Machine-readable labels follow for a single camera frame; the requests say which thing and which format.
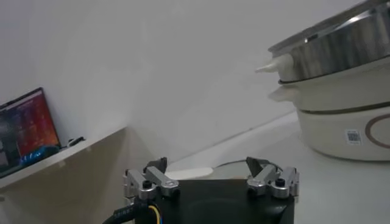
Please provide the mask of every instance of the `yellow wire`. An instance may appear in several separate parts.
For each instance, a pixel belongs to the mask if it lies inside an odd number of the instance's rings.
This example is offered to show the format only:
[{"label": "yellow wire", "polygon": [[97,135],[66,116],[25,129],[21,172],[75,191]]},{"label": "yellow wire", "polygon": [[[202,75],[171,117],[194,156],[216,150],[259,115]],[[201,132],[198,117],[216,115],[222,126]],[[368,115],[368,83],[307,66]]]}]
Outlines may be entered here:
[{"label": "yellow wire", "polygon": [[152,205],[149,205],[148,208],[150,208],[151,210],[154,211],[154,213],[156,213],[157,224],[161,224],[160,223],[160,213],[158,212],[158,209],[155,206],[152,206]]}]

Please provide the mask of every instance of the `cable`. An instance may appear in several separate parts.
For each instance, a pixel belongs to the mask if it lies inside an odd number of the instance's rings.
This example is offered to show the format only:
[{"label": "cable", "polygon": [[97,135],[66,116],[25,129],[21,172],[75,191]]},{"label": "cable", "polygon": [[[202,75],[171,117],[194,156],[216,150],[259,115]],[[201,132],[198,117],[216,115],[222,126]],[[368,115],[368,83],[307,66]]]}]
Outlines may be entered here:
[{"label": "cable", "polygon": [[[270,161],[268,161],[268,160],[266,160],[266,159],[258,159],[258,160],[261,161],[260,164],[270,164],[270,165],[273,165],[273,166],[275,166],[276,168],[278,168],[278,170],[283,171],[283,169],[282,169],[279,165],[277,165],[277,164],[275,164],[275,163],[273,163],[273,162],[270,162]],[[231,162],[227,162],[227,163],[222,163],[221,165],[218,165],[218,166],[216,166],[215,168],[218,168],[218,167],[221,167],[221,166],[226,166],[226,165],[233,164],[233,163],[242,163],[242,162],[245,162],[245,161],[246,161],[246,159],[240,159],[240,160],[236,160],[236,161],[231,161]]]},{"label": "cable", "polygon": [[147,203],[139,202],[117,209],[103,224],[119,224],[131,221],[148,210]]},{"label": "cable", "polygon": [[160,216],[158,209],[153,205],[149,205],[148,208],[150,208],[151,210],[154,211],[154,213],[156,213],[157,224],[162,224],[162,218]]},{"label": "cable", "polygon": [[156,203],[151,203],[150,205],[155,206],[157,208],[158,212],[160,213],[160,222],[161,224],[163,224],[163,212],[161,211],[160,207],[158,207]]}]

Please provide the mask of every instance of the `white wall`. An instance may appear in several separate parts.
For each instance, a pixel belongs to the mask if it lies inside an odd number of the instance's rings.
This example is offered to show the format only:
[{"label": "white wall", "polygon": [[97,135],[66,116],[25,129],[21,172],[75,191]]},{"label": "white wall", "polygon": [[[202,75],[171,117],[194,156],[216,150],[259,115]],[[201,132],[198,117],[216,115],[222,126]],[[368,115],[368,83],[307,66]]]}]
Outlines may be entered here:
[{"label": "white wall", "polygon": [[129,122],[129,166],[176,161],[291,111],[253,70],[358,1],[0,0],[0,102],[43,86],[63,142]]}]

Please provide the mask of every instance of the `white handle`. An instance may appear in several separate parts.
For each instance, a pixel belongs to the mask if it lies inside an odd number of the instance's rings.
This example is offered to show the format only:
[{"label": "white handle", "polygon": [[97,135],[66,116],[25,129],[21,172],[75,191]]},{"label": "white handle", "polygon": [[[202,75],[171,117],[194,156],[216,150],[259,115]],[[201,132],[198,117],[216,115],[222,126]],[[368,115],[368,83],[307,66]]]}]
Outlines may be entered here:
[{"label": "white handle", "polygon": [[213,173],[213,168],[203,167],[188,170],[178,170],[172,172],[166,172],[165,175],[173,180],[188,180],[205,178]]},{"label": "white handle", "polygon": [[290,54],[283,54],[279,57],[273,58],[263,67],[260,67],[255,70],[256,73],[261,72],[276,72],[276,71],[285,71],[291,69],[294,66],[293,56]]},{"label": "white handle", "polygon": [[299,96],[298,89],[281,86],[268,95],[268,98],[276,102],[295,101]]}]

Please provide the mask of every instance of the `white table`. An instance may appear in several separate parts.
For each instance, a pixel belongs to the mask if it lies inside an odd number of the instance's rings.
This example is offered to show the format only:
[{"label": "white table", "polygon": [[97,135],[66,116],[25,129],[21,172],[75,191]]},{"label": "white table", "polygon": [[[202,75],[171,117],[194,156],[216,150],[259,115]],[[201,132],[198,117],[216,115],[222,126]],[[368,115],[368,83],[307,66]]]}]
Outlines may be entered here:
[{"label": "white table", "polygon": [[[300,172],[298,224],[390,223],[390,163],[365,163],[314,152],[300,140],[299,128],[254,157]],[[212,178],[247,177],[245,163],[216,168]]]}]

